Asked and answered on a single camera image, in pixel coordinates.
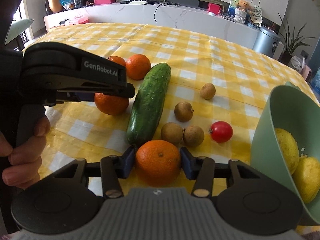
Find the left hand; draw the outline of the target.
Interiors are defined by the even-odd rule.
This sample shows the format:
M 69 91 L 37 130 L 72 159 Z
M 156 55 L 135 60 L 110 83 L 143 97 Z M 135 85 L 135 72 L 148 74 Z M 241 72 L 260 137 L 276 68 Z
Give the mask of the left hand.
M 26 189 L 40 180 L 41 154 L 46 146 L 50 122 L 46 116 L 38 120 L 34 135 L 17 148 L 1 135 L 1 157 L 7 157 L 11 166 L 2 172 L 2 180 L 8 186 Z

